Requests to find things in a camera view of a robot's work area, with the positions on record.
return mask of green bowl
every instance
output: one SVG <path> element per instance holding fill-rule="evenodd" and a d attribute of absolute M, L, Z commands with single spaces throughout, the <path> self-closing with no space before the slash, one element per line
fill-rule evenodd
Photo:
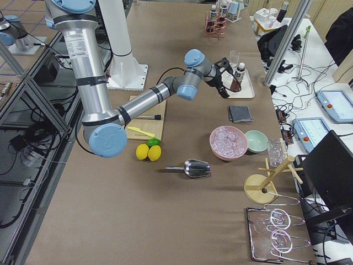
<path fill-rule="evenodd" d="M 269 139 L 261 131 L 248 131 L 245 134 L 248 140 L 248 150 L 252 153 L 260 153 L 267 149 Z"/>

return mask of bottle rack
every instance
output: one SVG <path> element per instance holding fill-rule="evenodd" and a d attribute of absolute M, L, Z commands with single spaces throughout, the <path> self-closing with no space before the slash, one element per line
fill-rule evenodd
<path fill-rule="evenodd" d="M 225 35 L 227 27 L 226 17 L 220 16 L 217 12 L 216 20 L 210 20 L 209 13 L 205 14 L 205 33 L 209 37 L 222 38 Z"/>

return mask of gray napkin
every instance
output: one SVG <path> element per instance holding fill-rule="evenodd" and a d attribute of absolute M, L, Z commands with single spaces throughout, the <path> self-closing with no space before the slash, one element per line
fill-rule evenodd
<path fill-rule="evenodd" d="M 250 114 L 248 106 L 229 106 L 229 120 L 234 123 L 241 123 L 245 121 L 252 121 L 253 117 Z"/>

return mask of metal scoop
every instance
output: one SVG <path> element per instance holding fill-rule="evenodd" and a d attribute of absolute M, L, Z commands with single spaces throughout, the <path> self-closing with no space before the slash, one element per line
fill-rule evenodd
<path fill-rule="evenodd" d="M 188 159 L 184 167 L 166 166 L 166 169 L 184 170 L 190 178 L 208 177 L 211 175 L 210 164 L 201 160 Z"/>

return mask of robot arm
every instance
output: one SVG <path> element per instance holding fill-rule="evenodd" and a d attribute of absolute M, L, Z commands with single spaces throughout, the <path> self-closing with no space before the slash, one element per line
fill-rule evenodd
<path fill-rule="evenodd" d="M 190 50 L 185 55 L 188 68 L 183 76 L 168 77 L 126 104 L 112 108 L 94 34 L 98 25 L 95 0 L 45 0 L 45 3 L 47 25 L 63 33 L 84 108 L 84 138 L 96 155 L 118 155 L 127 144 L 124 125 L 175 93 L 187 100 L 194 99 L 202 80 L 216 87 L 223 97 L 228 96 L 220 66 L 212 65 L 199 50 Z"/>
<path fill-rule="evenodd" d="M 26 51 L 33 47 L 33 41 L 24 29 L 21 21 L 15 15 L 3 16 L 0 12 L 0 41 L 11 46 L 16 46 L 21 51 Z"/>

